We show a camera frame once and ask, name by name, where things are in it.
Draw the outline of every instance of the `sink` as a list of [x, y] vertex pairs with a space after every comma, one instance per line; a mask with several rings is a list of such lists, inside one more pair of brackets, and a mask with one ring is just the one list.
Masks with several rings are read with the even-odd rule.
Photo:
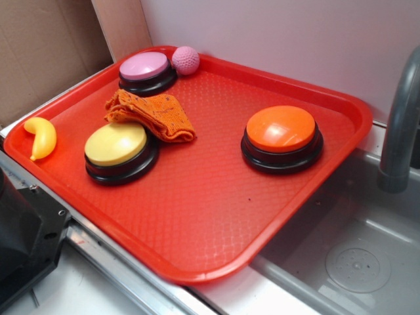
[[355, 150], [251, 266], [321, 314], [418, 314], [420, 176], [389, 194]]

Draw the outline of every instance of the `plastic tray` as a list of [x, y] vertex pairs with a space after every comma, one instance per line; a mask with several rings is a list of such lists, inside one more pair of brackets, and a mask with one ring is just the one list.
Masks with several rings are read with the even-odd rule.
[[[175, 47], [154, 47], [171, 58]], [[51, 120], [58, 143], [30, 161], [33, 135], [19, 123], [6, 153], [132, 255], [178, 284], [208, 282], [247, 265], [369, 132], [365, 103], [342, 93], [201, 55], [199, 71], [165, 93], [178, 98], [198, 137], [161, 144], [144, 177], [123, 186], [95, 184], [84, 145], [106, 124], [104, 103], [118, 89], [121, 63], [100, 72], [32, 116]], [[240, 142], [262, 108], [288, 104], [309, 111], [324, 136], [320, 160], [295, 175], [247, 166]]]

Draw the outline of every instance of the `yellow toy banana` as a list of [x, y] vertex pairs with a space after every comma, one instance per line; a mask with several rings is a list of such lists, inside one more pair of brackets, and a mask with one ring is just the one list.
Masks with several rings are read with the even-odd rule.
[[27, 132], [35, 135], [32, 146], [32, 161], [45, 158], [54, 150], [57, 143], [57, 133], [50, 121], [41, 117], [31, 117], [25, 122], [24, 128]]

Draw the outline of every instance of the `faucet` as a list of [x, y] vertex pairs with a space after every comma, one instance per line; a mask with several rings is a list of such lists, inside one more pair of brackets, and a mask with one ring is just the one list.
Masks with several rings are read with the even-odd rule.
[[419, 120], [420, 46], [406, 62], [388, 118], [377, 178], [378, 187], [385, 192], [403, 192], [410, 166], [420, 168]]

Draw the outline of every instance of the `orange cloth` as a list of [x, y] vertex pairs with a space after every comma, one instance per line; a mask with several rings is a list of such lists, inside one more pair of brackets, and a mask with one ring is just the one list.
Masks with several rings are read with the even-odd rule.
[[165, 142], [188, 142], [196, 137], [184, 109], [172, 95], [142, 98], [120, 89], [107, 101], [105, 109], [106, 121], [137, 121]]

